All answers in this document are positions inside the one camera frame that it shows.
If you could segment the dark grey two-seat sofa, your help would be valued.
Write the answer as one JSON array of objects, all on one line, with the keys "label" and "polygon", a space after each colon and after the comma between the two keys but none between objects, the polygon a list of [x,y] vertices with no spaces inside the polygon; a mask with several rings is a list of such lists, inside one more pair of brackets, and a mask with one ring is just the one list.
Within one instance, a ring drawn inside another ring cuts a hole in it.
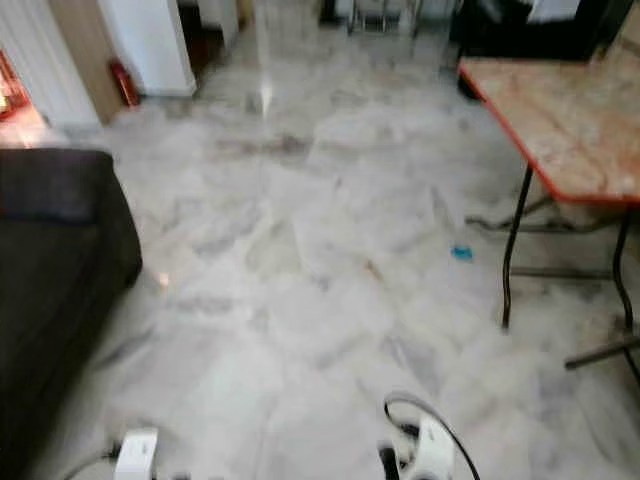
[{"label": "dark grey two-seat sofa", "polygon": [[0,173],[0,480],[35,480],[70,389],[143,261],[110,154],[5,148]]}]

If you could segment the orange-edged marble folding table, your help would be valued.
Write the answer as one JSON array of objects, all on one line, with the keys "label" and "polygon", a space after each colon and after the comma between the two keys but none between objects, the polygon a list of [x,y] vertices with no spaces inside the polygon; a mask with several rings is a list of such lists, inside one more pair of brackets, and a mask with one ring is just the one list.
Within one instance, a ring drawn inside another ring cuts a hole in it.
[{"label": "orange-edged marble folding table", "polygon": [[[564,361],[568,370],[621,357],[640,385],[640,326],[627,291],[623,256],[640,218],[640,60],[576,61],[462,58],[462,82],[525,161],[515,210],[507,219],[467,224],[506,233],[500,328],[509,328],[512,279],[609,282],[620,297],[623,337]],[[517,266],[518,237],[585,236],[616,228],[605,270]]]}]

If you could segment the black cabinet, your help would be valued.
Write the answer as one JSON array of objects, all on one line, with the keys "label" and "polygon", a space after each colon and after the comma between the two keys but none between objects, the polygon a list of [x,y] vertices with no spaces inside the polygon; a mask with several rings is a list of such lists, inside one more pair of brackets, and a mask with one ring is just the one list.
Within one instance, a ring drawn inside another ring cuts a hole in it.
[{"label": "black cabinet", "polygon": [[640,109],[637,0],[460,0],[449,41],[457,88],[481,102],[532,91]]}]

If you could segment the red fire extinguisher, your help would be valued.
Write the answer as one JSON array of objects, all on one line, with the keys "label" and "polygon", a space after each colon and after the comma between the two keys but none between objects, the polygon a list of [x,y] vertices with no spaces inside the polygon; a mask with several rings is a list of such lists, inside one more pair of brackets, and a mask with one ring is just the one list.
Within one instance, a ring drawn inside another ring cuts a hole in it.
[{"label": "red fire extinguisher", "polygon": [[109,61],[109,70],[113,77],[119,95],[122,97],[123,104],[128,108],[137,108],[141,104],[140,95],[136,86],[134,86],[133,78],[122,60],[114,58]]}]

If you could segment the metal frame chair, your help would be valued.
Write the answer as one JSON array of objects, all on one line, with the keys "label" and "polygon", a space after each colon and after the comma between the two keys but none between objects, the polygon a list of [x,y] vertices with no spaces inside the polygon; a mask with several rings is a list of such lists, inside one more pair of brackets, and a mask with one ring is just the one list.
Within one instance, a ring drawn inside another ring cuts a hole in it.
[{"label": "metal frame chair", "polygon": [[347,33],[416,35],[421,0],[351,0]]}]

